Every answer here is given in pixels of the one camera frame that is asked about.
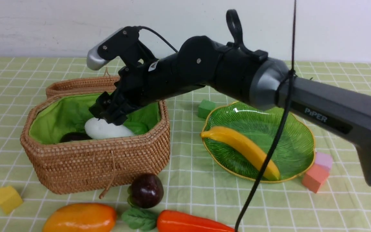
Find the leaf-shaped plate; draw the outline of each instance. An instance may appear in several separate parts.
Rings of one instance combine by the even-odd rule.
[[[218,107],[207,117],[202,131],[221,125],[234,129],[255,142],[266,154],[279,127],[283,109],[257,110],[242,102]],[[203,144],[215,162],[227,172],[255,181],[259,171],[234,148],[209,138]],[[315,139],[312,131],[289,113],[283,134],[271,158],[278,167],[281,179],[261,182],[279,183],[305,173],[315,160]]]

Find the white egg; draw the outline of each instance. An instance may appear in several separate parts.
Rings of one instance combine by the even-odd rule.
[[[91,118],[85,123],[85,132],[95,140],[135,135],[124,125],[108,124],[104,119]]]

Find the toy banana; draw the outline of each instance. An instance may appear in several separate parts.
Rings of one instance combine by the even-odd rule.
[[[210,130],[201,132],[200,136],[229,145],[241,153],[257,170],[262,168],[267,156],[251,139],[231,128],[213,126]],[[267,165],[264,177],[270,181],[280,180],[280,171],[272,160]]]

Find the green checkered tablecloth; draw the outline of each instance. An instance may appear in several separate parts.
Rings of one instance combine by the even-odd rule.
[[[115,60],[110,74],[123,65]],[[371,95],[371,64],[297,62],[304,78]],[[19,136],[29,110],[44,101],[45,88],[56,81],[100,76],[78,58],[0,57],[0,187],[12,185],[23,205],[6,216],[0,210],[0,232],[40,232],[55,210],[69,203],[96,201],[112,205],[119,215],[128,208],[127,186],[112,188],[99,200],[101,190],[70,195],[47,191],[35,175]],[[252,182],[222,170],[210,158],[199,137],[204,121],[198,118],[200,101],[220,105],[234,100],[212,88],[168,99],[172,130],[169,165],[160,173],[165,196],[154,210],[180,210],[218,220],[230,226],[243,205]],[[295,179],[262,184],[243,218],[240,232],[364,232],[371,231],[371,188],[365,184],[354,147],[305,122],[313,131],[316,150],[331,154],[334,165],[328,182],[314,194]],[[113,231],[131,231],[121,220]]]

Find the wicker basket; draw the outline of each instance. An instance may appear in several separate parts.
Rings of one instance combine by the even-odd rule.
[[[99,93],[110,88],[107,85],[91,90],[75,88],[101,79],[90,78],[91,83],[86,82],[87,79],[83,82],[80,79],[70,80],[67,81],[72,86],[70,89],[63,88],[63,82],[56,83],[52,86],[59,86],[58,89],[65,92],[54,94],[54,91],[47,91],[50,97],[34,107],[28,115],[20,138],[21,145],[39,181],[55,194],[104,189],[99,196],[102,198],[110,187],[130,184],[142,173],[158,174],[168,164],[170,123],[165,101],[158,103],[160,121],[142,135],[58,144],[41,144],[29,135],[38,113],[62,97]]]
[[[63,93],[112,92],[115,90],[114,83],[116,81],[119,81],[119,76],[110,75],[106,69],[102,77],[95,76],[55,82],[46,88],[45,93],[47,97],[52,97]]]

